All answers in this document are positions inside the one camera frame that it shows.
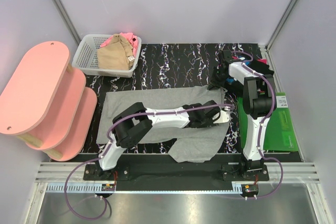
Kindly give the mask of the grey t shirt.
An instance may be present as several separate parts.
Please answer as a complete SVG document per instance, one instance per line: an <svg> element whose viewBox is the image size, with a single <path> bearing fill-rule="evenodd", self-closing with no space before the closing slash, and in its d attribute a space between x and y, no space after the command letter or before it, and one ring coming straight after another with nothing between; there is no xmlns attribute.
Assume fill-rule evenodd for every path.
<svg viewBox="0 0 336 224"><path fill-rule="evenodd" d="M205 104L210 100L223 104L225 92L222 89L210 91L206 86L108 92L102 108L96 142L107 143L107 131L112 125L112 120L136 102L142 102L144 107L151 109L174 109L183 105ZM131 150L147 154L167 153L178 163L203 163L219 151L228 128L229 123L225 122L202 129L152 129Z"/></svg>

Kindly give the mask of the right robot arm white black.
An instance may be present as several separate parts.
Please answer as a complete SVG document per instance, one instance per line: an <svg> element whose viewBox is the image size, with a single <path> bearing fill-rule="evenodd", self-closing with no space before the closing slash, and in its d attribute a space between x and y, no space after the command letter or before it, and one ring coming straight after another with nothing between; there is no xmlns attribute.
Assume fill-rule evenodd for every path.
<svg viewBox="0 0 336 224"><path fill-rule="evenodd" d="M267 124L276 109L274 72L253 57L235 57L223 50L213 69L208 90L232 89L242 97L247 115L247 136L242 157L235 171L244 180L255 179L264 172L263 145Z"/></svg>

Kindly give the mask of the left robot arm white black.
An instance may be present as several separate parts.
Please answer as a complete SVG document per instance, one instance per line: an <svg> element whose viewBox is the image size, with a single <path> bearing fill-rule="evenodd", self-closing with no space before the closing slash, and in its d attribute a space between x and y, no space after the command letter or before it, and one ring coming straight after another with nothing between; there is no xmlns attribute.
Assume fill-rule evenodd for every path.
<svg viewBox="0 0 336 224"><path fill-rule="evenodd" d="M224 106L213 100L163 110L146 108L142 102L136 102L112 120L107 130L108 143L98 156L95 174L103 180L109 179L122 153L137 145L151 129L202 129L228 121Z"/></svg>

